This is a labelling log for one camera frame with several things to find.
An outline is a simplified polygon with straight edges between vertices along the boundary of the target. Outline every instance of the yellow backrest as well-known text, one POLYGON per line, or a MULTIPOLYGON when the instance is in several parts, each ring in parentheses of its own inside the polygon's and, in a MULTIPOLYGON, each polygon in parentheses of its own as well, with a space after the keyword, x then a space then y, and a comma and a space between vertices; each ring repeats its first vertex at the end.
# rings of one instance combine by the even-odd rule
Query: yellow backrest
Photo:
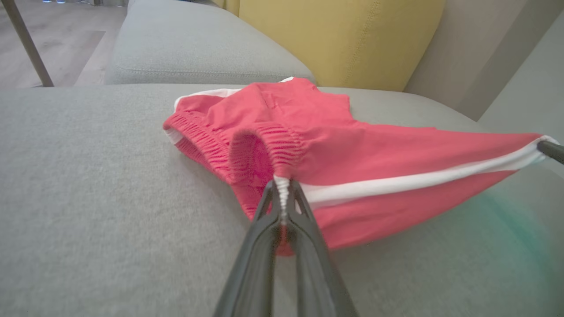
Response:
POLYGON ((306 64, 319 86, 402 91, 444 1, 239 0, 239 17, 306 64))

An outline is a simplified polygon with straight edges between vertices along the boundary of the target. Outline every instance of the gray seat cushion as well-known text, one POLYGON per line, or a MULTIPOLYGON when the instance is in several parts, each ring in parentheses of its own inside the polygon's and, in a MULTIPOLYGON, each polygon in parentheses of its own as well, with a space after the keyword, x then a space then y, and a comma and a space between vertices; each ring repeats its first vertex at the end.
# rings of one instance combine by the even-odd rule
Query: gray seat cushion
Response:
MULTIPOLYGON (((1 316, 211 316, 249 222, 162 123, 177 97, 218 87, 0 93, 1 316)), ((349 94, 363 121, 481 131, 423 97, 322 90, 349 94)), ((361 316, 557 316, 563 184, 527 168, 408 231, 334 252, 361 316)), ((275 316, 296 315, 295 276, 293 258, 279 258, 275 316)))
POLYGON ((249 84, 290 76, 315 82, 290 52, 226 10, 178 0, 136 0, 118 35, 105 83, 249 84))

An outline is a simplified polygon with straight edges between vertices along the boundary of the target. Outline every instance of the wooden floor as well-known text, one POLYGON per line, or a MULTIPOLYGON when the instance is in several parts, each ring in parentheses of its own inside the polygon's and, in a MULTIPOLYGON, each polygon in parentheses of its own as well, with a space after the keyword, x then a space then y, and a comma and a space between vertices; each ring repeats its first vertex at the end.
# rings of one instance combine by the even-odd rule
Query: wooden floor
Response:
MULTIPOLYGON (((124 7, 15 0, 55 86, 101 85, 124 7)), ((0 90, 40 85, 0 4, 0 90)))

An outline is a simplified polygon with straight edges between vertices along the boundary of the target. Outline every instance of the red garment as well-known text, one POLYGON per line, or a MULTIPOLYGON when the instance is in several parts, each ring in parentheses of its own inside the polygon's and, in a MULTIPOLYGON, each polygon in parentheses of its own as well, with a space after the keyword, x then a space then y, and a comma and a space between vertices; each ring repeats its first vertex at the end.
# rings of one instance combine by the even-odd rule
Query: red garment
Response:
POLYGON ((536 143, 552 140, 370 125, 352 117, 348 96, 299 78, 181 97, 164 129, 231 185, 249 218, 273 176, 279 187, 299 181, 330 248, 443 213, 543 159, 536 143))

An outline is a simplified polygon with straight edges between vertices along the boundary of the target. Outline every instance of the red fabric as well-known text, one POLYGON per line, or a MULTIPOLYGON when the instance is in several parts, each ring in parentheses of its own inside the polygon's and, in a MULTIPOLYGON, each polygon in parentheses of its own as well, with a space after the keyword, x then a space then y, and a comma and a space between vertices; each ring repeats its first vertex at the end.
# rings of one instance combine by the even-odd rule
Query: red fabric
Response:
MULTIPOLYGON (((481 134, 370 125, 353 119, 349 97, 308 80, 254 83, 221 98, 182 98, 164 123, 180 151, 231 185, 252 218, 273 175, 335 185, 428 173, 514 152, 539 134, 481 134)), ((371 196, 314 210, 330 248, 394 234, 460 204, 513 171, 371 196)))

